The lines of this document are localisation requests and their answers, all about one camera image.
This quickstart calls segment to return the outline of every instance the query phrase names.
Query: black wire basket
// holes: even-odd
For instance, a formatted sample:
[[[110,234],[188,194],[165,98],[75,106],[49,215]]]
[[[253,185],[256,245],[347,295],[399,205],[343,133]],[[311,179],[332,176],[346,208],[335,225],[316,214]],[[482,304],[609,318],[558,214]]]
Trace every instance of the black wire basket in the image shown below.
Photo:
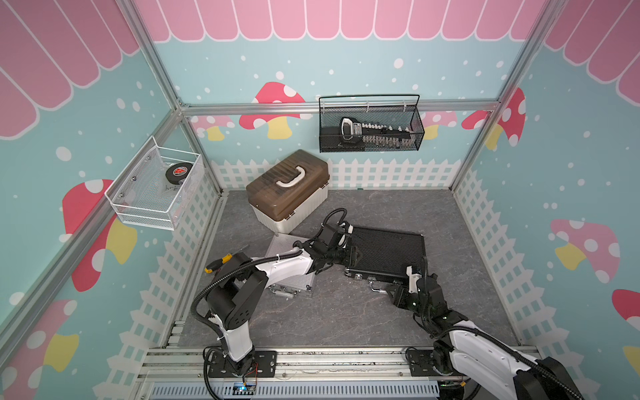
[[[320,153],[419,150],[424,127],[420,95],[318,98]]]

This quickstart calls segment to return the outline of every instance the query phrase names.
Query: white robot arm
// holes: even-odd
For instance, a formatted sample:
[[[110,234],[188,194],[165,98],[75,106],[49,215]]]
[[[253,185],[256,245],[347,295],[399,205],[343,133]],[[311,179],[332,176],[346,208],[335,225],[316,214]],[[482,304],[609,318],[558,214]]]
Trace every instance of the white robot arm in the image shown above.
[[[342,212],[340,220],[329,223],[338,212]],[[218,334],[233,374],[244,376],[254,365],[249,318],[265,287],[290,276],[324,271],[333,264],[354,267],[360,260],[362,254],[351,244],[353,227],[344,221],[345,215],[345,209],[334,210],[312,239],[295,242],[291,251],[276,257],[251,259],[244,253],[235,254],[196,296],[191,313]],[[387,292],[395,306],[412,311],[420,327],[436,339],[429,356],[435,372],[464,374],[499,400],[582,400],[559,362],[525,355],[449,309],[437,276],[428,275],[426,259],[420,266],[408,266],[407,275],[408,285],[391,285]],[[203,299],[210,310],[206,316],[196,310]],[[456,398],[441,395],[443,400]]]

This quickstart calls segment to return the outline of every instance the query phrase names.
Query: black mounting plate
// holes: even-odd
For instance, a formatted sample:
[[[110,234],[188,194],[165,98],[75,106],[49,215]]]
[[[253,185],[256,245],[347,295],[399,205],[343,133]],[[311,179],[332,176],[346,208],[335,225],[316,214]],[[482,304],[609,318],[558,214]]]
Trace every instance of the black mounting plate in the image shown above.
[[[236,378],[230,372],[229,362],[218,352],[213,353],[215,356],[209,366],[210,378]],[[258,378],[273,378],[276,375],[277,351],[257,351],[255,352],[255,360],[258,363]],[[255,375],[250,373],[247,379],[250,380]]]
[[[411,376],[441,376],[429,363],[433,350],[409,349],[406,351],[406,360],[409,361]]]

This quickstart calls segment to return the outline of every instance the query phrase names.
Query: toolbox handle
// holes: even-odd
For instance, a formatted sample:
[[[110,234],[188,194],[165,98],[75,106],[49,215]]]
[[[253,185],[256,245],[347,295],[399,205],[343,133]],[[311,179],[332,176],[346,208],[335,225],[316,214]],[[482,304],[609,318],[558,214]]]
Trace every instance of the toolbox handle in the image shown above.
[[[302,178],[305,177],[305,169],[302,168],[301,166],[297,166],[296,169],[298,171],[300,171],[300,174],[298,174],[297,177],[291,179],[289,182],[284,183],[281,180],[279,180],[278,182],[276,182],[276,185],[280,186],[281,188],[290,188],[291,186],[297,184],[299,181],[302,180]]]

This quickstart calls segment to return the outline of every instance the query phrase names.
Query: brown toolbox lid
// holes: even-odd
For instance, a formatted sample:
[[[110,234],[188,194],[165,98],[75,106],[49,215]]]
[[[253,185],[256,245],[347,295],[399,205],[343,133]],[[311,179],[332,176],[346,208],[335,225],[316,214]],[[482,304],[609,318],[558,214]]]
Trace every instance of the brown toolbox lid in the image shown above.
[[[328,181],[326,162],[298,150],[249,183],[246,191],[252,206],[272,220],[282,221]]]

